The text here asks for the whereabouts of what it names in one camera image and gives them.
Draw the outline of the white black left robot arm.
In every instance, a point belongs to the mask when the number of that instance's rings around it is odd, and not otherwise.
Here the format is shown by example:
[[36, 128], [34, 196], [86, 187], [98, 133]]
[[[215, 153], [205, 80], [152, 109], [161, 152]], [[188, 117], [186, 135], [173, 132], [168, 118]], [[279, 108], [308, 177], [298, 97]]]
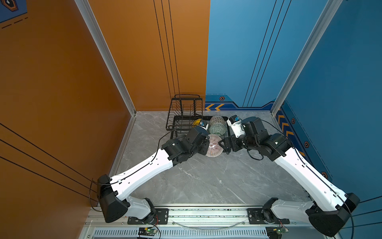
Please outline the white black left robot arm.
[[152, 223], [156, 209], [151, 200], [134, 198], [131, 193], [156, 175], [187, 161], [193, 155], [205, 155], [208, 146], [208, 131], [196, 126], [187, 135], [160, 145], [153, 155], [129, 170], [112, 177], [99, 177], [96, 195], [104, 221], [112, 223], [122, 217], [133, 217], [144, 224]]

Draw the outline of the yellow bowl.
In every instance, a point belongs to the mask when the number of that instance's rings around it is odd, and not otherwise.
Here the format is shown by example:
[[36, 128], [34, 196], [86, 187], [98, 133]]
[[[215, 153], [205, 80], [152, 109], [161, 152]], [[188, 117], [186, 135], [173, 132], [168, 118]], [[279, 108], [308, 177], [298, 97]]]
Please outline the yellow bowl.
[[192, 124], [192, 127], [196, 127], [196, 126], [199, 126], [200, 123], [201, 123], [202, 119], [196, 119], [193, 124]]

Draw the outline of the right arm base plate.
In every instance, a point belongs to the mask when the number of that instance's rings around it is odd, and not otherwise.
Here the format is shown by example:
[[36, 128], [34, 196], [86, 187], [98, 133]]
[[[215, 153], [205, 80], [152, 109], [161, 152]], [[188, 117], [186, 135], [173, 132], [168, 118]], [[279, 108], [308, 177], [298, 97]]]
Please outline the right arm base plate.
[[271, 210], [263, 208], [248, 208], [247, 216], [251, 225], [260, 224], [290, 224], [289, 219], [278, 219]]

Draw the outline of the black white patterned bowl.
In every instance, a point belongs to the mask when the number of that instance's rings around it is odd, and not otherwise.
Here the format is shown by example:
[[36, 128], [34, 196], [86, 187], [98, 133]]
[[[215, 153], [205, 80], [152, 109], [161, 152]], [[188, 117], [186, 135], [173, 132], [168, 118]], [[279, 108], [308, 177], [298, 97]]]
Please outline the black white patterned bowl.
[[224, 124], [225, 119], [222, 116], [212, 116], [210, 119], [210, 124], [213, 125], [216, 123]]

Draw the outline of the green white patterned bowl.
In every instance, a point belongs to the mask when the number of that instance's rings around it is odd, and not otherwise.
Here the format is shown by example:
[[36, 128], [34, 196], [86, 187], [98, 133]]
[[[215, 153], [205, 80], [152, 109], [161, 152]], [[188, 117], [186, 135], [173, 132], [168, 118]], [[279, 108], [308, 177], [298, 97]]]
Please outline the green white patterned bowl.
[[209, 127], [209, 133], [217, 136], [224, 136], [227, 132], [227, 126], [224, 123], [214, 123]]

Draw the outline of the pink striped bowl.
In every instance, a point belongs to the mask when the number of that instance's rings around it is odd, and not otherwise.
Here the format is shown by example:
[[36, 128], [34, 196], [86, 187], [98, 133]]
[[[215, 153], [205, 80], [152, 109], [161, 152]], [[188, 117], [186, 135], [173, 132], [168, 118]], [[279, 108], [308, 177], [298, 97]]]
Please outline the pink striped bowl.
[[223, 148], [219, 145], [219, 142], [221, 141], [221, 137], [215, 134], [209, 135], [209, 147], [207, 149], [206, 156], [215, 158], [220, 156], [223, 153]]

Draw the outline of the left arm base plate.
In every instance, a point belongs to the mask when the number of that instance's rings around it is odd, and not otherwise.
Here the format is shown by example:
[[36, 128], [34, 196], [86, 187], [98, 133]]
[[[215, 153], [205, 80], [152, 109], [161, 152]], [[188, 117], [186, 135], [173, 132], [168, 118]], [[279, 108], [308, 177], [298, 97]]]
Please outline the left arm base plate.
[[168, 208], [157, 208], [154, 214], [149, 214], [145, 219], [129, 217], [127, 223], [129, 225], [167, 225], [169, 219]]

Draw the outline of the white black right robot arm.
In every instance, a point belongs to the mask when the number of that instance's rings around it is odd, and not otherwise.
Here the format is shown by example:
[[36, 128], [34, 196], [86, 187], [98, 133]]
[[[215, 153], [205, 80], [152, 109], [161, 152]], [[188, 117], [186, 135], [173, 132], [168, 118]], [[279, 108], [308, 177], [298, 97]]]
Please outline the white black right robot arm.
[[290, 202], [271, 198], [262, 214], [268, 224], [283, 219], [311, 224], [327, 237], [335, 237], [352, 220], [352, 212], [360, 203], [354, 193], [345, 193], [318, 172], [282, 133], [268, 134], [258, 117], [241, 119], [233, 115], [227, 120], [233, 135], [223, 141], [229, 151], [256, 150], [290, 174], [309, 194], [306, 202]]

